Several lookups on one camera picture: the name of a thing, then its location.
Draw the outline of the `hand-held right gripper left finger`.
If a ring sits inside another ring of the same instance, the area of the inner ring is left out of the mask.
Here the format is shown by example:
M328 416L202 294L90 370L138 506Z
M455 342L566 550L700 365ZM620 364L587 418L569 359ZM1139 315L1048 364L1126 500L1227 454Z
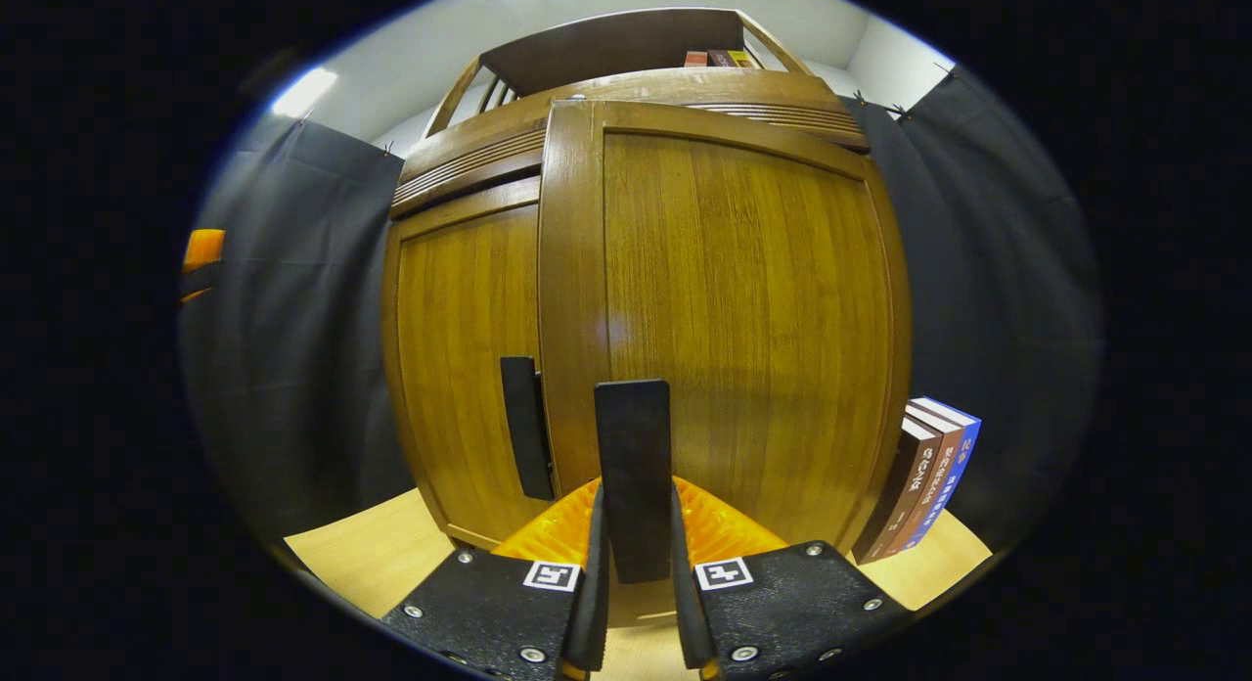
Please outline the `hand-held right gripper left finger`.
M603 667L608 532L601 479L493 550L461 547L381 616L426 653L490 680L587 680Z

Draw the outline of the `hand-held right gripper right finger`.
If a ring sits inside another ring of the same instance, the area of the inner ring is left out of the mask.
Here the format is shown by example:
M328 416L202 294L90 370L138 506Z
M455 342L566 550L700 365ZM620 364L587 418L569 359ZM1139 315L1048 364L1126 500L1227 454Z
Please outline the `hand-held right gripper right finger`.
M911 622L824 541L790 545L672 479L672 582L684 662L702 680L818 680Z

